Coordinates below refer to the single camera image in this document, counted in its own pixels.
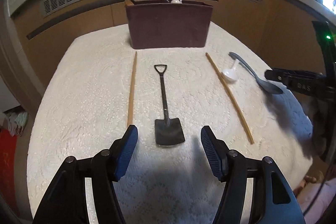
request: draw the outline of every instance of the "table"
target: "table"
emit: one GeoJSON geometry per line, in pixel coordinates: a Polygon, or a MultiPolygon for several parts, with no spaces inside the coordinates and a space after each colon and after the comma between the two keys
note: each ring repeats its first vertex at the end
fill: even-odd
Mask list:
{"type": "MultiPolygon", "coordinates": [[[[204,48],[138,50],[133,122],[138,143],[126,175],[115,183],[127,223],[212,223],[224,183],[211,173],[200,142],[202,126],[246,157],[271,156],[294,188],[308,171],[312,125],[293,94],[265,94],[252,75],[238,66],[230,85],[249,125],[250,145],[238,116],[205,57],[231,67],[228,52],[238,53],[256,73],[269,67],[238,39],[210,24],[204,48]],[[179,117],[185,143],[155,144],[154,120],[163,119],[160,80],[155,64],[167,64],[169,114],[179,117]]],[[[66,156],[92,157],[120,138],[127,123],[129,84],[135,50],[127,25],[92,32],[74,40],[44,94],[31,133],[27,162],[32,214],[66,156]]],[[[86,195],[90,223],[95,215],[90,179],[86,195]]],[[[241,222],[247,223],[252,199],[248,179],[241,222]]]]}

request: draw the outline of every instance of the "white spoon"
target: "white spoon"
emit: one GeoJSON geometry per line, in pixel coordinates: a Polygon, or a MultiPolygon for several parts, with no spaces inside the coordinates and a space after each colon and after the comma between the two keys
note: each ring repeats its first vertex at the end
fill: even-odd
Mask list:
{"type": "Polygon", "coordinates": [[[235,81],[238,80],[238,75],[236,73],[236,68],[237,68],[238,64],[239,64],[239,60],[236,59],[232,68],[224,69],[223,72],[222,72],[223,75],[226,77],[226,79],[228,79],[231,82],[235,82],[235,81]]]}

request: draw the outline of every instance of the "maroon storage box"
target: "maroon storage box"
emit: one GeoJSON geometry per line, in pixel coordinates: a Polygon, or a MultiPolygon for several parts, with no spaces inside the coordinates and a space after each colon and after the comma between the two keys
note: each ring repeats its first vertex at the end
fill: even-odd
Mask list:
{"type": "Polygon", "coordinates": [[[189,0],[144,0],[126,6],[132,48],[204,47],[212,8],[189,0]]]}

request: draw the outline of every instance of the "gray ladle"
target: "gray ladle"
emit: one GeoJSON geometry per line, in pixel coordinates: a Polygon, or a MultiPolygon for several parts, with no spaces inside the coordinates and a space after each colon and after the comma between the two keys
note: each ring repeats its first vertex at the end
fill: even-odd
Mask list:
{"type": "Polygon", "coordinates": [[[271,94],[283,94],[284,92],[282,91],[282,89],[280,89],[278,86],[273,85],[270,82],[261,80],[258,75],[254,72],[254,70],[252,70],[252,68],[244,61],[243,58],[241,58],[238,54],[234,53],[234,52],[229,52],[229,56],[231,56],[233,59],[238,59],[240,63],[242,63],[249,71],[251,71],[251,73],[254,75],[257,83],[268,93],[271,94]]]}

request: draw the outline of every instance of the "red carpet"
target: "red carpet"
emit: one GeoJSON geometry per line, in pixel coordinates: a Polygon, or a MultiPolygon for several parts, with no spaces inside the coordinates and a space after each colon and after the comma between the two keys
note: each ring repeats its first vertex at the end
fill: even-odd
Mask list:
{"type": "Polygon", "coordinates": [[[16,136],[7,130],[0,132],[0,192],[10,208],[18,215],[14,189],[14,154],[16,136]]]}

